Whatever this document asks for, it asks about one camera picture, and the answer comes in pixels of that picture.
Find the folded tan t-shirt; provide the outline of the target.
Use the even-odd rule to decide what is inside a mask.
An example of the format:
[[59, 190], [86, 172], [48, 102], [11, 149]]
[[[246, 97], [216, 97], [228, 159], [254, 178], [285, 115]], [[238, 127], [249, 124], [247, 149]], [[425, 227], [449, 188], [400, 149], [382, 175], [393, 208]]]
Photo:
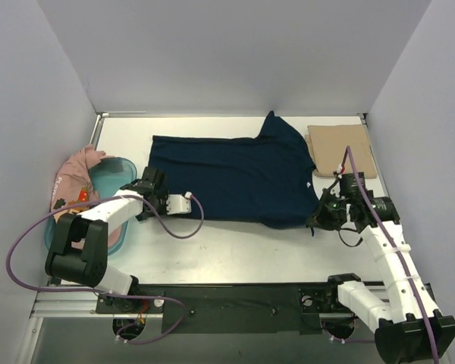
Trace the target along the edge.
[[378, 176], [369, 138], [362, 124], [309, 125], [305, 140], [317, 177], [332, 177], [343, 161], [348, 146], [351, 148], [357, 171], [363, 172], [365, 178], [374, 179]]

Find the aluminium front rail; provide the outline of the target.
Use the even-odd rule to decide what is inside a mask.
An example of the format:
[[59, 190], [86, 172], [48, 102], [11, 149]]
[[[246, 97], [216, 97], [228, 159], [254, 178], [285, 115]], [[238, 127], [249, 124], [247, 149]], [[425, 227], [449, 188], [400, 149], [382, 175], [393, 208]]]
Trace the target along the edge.
[[80, 315], [166, 315], [173, 312], [195, 315], [197, 312], [265, 310], [269, 316], [292, 309], [296, 314], [346, 312], [335, 302], [329, 284], [233, 284], [233, 285], [139, 285], [138, 296], [114, 297], [109, 293], [45, 292], [38, 293], [33, 314], [42, 317]]

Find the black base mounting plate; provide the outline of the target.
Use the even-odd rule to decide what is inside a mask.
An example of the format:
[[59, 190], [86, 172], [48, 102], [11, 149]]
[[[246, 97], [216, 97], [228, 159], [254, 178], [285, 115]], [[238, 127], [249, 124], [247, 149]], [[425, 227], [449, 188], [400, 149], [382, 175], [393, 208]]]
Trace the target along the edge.
[[177, 334], [317, 334], [325, 325], [353, 328], [356, 315], [334, 298], [329, 283], [141, 284], [135, 300], [97, 300], [98, 314], [162, 315], [162, 330], [178, 319]]

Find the pink graphic t-shirt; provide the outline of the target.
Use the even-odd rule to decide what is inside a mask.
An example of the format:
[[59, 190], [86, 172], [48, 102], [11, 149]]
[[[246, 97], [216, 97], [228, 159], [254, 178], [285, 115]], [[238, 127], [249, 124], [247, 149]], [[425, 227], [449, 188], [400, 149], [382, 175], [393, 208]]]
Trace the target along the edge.
[[53, 216], [55, 223], [65, 213], [76, 215], [91, 208], [91, 206], [71, 208], [72, 205], [100, 199], [99, 192], [93, 187], [90, 170], [111, 158], [113, 158], [112, 155], [95, 150], [95, 147], [89, 144], [73, 154], [61, 166], [55, 178], [50, 210], [56, 211], [62, 207], [68, 207], [68, 210], [55, 214]]

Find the navy blue t-shirt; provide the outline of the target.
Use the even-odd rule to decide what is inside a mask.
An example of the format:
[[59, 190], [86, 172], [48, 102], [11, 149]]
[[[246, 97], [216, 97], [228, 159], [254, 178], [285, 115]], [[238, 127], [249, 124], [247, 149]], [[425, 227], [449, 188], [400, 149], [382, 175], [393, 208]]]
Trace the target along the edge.
[[274, 112], [255, 137], [154, 136], [148, 165], [165, 172], [169, 193], [191, 192], [200, 201], [191, 218], [293, 228], [319, 204], [308, 146]]

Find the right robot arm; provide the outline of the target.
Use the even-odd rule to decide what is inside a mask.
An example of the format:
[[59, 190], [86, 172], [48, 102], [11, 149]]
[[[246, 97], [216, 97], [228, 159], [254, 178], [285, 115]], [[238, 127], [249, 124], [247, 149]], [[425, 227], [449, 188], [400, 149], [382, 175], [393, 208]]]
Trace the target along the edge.
[[380, 272], [387, 294], [379, 299], [355, 274], [329, 277], [323, 292], [332, 310], [348, 308], [373, 332], [375, 345], [386, 363], [431, 359], [438, 362], [455, 338], [455, 318], [443, 315], [416, 269], [411, 247], [403, 236], [400, 216], [386, 196], [366, 189], [362, 172], [335, 175], [306, 225], [340, 233], [347, 223], [364, 243]]

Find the teal plastic basket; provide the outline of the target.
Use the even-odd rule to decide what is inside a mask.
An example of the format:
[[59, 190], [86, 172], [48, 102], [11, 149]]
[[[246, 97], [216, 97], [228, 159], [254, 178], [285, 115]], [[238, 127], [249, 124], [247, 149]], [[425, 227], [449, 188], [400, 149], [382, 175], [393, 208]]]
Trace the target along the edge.
[[[137, 176], [137, 168], [134, 163], [128, 159], [115, 157], [103, 159], [98, 165], [89, 169], [89, 176], [92, 183], [92, 189], [99, 194], [99, 198], [113, 196], [117, 190], [123, 185], [130, 183]], [[57, 194], [58, 188], [63, 184], [64, 178], [56, 178], [53, 195]], [[89, 199], [88, 189], [86, 185], [81, 190], [78, 190], [79, 200], [71, 201], [71, 204], [83, 202]], [[46, 249], [49, 249], [52, 243], [52, 238], [55, 232], [55, 219], [49, 218], [46, 222], [44, 233], [44, 244]], [[121, 227], [114, 231], [108, 241], [108, 254], [115, 254], [123, 245], [127, 233], [128, 223], [125, 222]]]

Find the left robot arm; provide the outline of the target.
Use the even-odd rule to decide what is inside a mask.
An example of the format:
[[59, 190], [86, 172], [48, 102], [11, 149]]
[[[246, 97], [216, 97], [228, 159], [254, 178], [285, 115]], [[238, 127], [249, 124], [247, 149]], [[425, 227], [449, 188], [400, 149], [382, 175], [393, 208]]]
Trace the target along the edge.
[[64, 213], [56, 223], [46, 274], [114, 293], [114, 304], [121, 311], [136, 310], [141, 301], [138, 279], [108, 264], [109, 237], [132, 218], [145, 221], [166, 213], [165, 179], [163, 171], [146, 167], [141, 178], [122, 186], [112, 199], [76, 215]]

